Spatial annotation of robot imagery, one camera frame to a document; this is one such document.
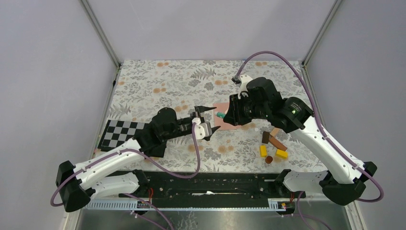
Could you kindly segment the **green white glue stick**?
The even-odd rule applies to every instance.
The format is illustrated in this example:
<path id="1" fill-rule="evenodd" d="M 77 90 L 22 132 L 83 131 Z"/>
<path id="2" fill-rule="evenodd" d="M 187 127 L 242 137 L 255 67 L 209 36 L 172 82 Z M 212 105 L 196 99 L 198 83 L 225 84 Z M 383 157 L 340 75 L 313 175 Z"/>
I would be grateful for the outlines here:
<path id="1" fill-rule="evenodd" d="M 225 117 L 225 114 L 222 112 L 216 112 L 215 115 L 221 119 L 223 119 Z"/>

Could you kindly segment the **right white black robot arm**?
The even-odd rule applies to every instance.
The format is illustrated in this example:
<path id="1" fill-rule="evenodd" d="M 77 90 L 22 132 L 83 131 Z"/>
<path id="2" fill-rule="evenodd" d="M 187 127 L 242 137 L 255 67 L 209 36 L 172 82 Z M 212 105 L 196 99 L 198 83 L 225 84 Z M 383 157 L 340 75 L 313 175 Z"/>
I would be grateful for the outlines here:
<path id="1" fill-rule="evenodd" d="M 282 98 L 271 80 L 241 75 L 234 83 L 239 91 L 229 97 L 225 123 L 242 126 L 253 119 L 267 120 L 303 143 L 327 168 L 321 172 L 283 170 L 274 185 L 278 196 L 301 191 L 319 193 L 341 206 L 360 199 L 365 182 L 377 170 L 373 162 L 363 162 L 345 149 L 340 154 L 340 144 L 322 133 L 313 110 L 297 97 Z"/>

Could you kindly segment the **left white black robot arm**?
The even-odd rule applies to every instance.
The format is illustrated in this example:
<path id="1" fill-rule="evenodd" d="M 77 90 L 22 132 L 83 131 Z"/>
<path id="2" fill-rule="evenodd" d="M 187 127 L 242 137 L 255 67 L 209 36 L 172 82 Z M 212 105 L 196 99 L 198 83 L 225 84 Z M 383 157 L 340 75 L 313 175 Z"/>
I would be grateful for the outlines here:
<path id="1" fill-rule="evenodd" d="M 50 200 L 51 206 L 58 205 L 55 203 L 57 195 L 61 198 L 59 205 L 66 212 L 77 211 L 98 197 L 124 193 L 133 193 L 137 197 L 146 195 L 149 185 L 142 173 L 129 172 L 122 176 L 111 176 L 111 173 L 136 161 L 162 158 L 170 139 L 191 134 L 194 147 L 198 149 L 198 140 L 209 141 L 219 129 L 218 126 L 212 127 L 201 115 L 210 110 L 210 107 L 197 106 L 189 117 L 178 119 L 174 109 L 162 108 L 150 123 L 120 146 L 88 161 L 61 163 L 56 177 L 57 189 Z"/>

